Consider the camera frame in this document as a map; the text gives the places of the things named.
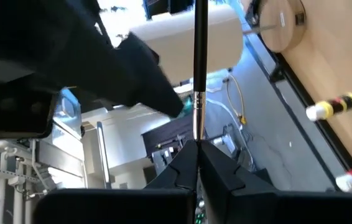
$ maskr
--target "wooden surface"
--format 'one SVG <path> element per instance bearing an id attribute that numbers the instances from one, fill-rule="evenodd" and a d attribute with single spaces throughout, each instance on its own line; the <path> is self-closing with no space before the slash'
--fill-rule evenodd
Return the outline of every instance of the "wooden surface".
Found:
<path id="1" fill-rule="evenodd" d="M 241 3 L 248 8 L 249 1 Z M 283 52 L 285 59 L 314 100 L 352 92 L 352 0 L 302 3 L 307 30 L 298 46 Z M 352 155 L 352 111 L 328 121 Z"/>
<path id="2" fill-rule="evenodd" d="M 260 26 L 276 26 L 261 32 L 263 42 L 273 52 L 283 52 L 296 47 L 302 40 L 306 25 L 302 21 L 296 25 L 296 15 L 304 17 L 304 8 L 300 0 L 268 1 L 263 5 Z"/>

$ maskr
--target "black fabric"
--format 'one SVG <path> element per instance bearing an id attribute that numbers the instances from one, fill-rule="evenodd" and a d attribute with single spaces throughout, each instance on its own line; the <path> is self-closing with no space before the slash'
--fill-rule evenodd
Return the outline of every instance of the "black fabric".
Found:
<path id="1" fill-rule="evenodd" d="M 145 5 L 146 15 L 148 19 L 151 19 L 152 16 L 168 11 L 167 0 L 144 0 L 143 3 Z"/>
<path id="2" fill-rule="evenodd" d="M 157 177 L 157 172 L 155 171 L 155 166 L 149 166 L 143 169 L 144 178 L 146 178 L 146 183 L 150 183 Z"/>
<path id="3" fill-rule="evenodd" d="M 261 2 L 261 0 L 252 0 L 251 3 L 249 3 L 245 19 L 250 26 L 256 26 L 259 24 Z"/>
<path id="4" fill-rule="evenodd" d="M 133 34 L 114 49 L 95 28 L 96 13 L 88 0 L 0 1 L 0 59 L 97 99 L 176 117 L 183 104 L 158 56 Z"/>
<path id="5" fill-rule="evenodd" d="M 168 0 L 169 12 L 171 14 L 186 11 L 188 7 L 193 5 L 193 0 Z"/>

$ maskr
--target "metal bracket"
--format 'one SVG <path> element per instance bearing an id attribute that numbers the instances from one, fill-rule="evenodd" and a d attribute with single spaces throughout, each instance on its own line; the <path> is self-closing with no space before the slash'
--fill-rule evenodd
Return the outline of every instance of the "metal bracket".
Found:
<path id="1" fill-rule="evenodd" d="M 26 181 L 32 182 L 34 184 L 39 183 L 39 179 L 37 179 L 37 178 L 33 178 L 33 177 L 29 177 L 29 176 L 22 175 L 22 174 L 17 174 L 15 172 L 10 172 L 7 170 L 0 169 L 0 178 L 11 179 L 13 177 L 22 177 L 22 178 L 25 178 Z"/>
<path id="2" fill-rule="evenodd" d="M 281 65 L 276 65 L 275 69 L 269 74 L 269 80 L 272 83 L 277 83 L 285 80 L 285 74 Z"/>

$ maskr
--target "wooden table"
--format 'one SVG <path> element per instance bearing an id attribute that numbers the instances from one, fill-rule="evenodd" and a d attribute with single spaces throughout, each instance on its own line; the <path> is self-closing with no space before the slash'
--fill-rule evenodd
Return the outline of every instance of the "wooden table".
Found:
<path id="1" fill-rule="evenodd" d="M 245 9 L 250 1 L 241 0 Z M 301 1 L 307 30 L 282 55 L 315 101 L 352 92 L 352 0 Z M 352 156 L 352 111 L 328 122 Z"/>

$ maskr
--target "white wall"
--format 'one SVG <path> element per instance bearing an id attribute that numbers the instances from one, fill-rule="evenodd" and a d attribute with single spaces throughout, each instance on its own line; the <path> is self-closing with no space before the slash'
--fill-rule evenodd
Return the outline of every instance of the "white wall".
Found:
<path id="1" fill-rule="evenodd" d="M 85 135 L 82 137 L 82 144 L 85 156 L 86 173 L 88 175 L 95 175 L 99 178 L 103 178 L 97 130 L 92 129 L 86 131 Z"/>
<path id="2" fill-rule="evenodd" d="M 92 174 L 88 174 L 87 177 L 88 188 L 90 189 L 103 189 L 104 188 L 104 179 L 97 177 Z"/>
<path id="3" fill-rule="evenodd" d="M 109 169 L 147 156 L 141 134 L 170 121 L 169 117 L 143 105 L 113 110 L 101 116 L 85 118 L 92 125 L 103 124 Z"/>
<path id="4" fill-rule="evenodd" d="M 150 159 L 142 158 L 132 162 L 128 162 L 109 169 L 109 173 L 113 176 L 124 174 L 126 172 L 131 172 L 136 169 L 143 169 L 152 166 Z"/>
<path id="5" fill-rule="evenodd" d="M 136 169 L 115 176 L 115 183 L 111 184 L 113 189 L 118 189 L 120 184 L 127 183 L 128 189 L 143 189 L 146 185 L 143 169 Z"/>

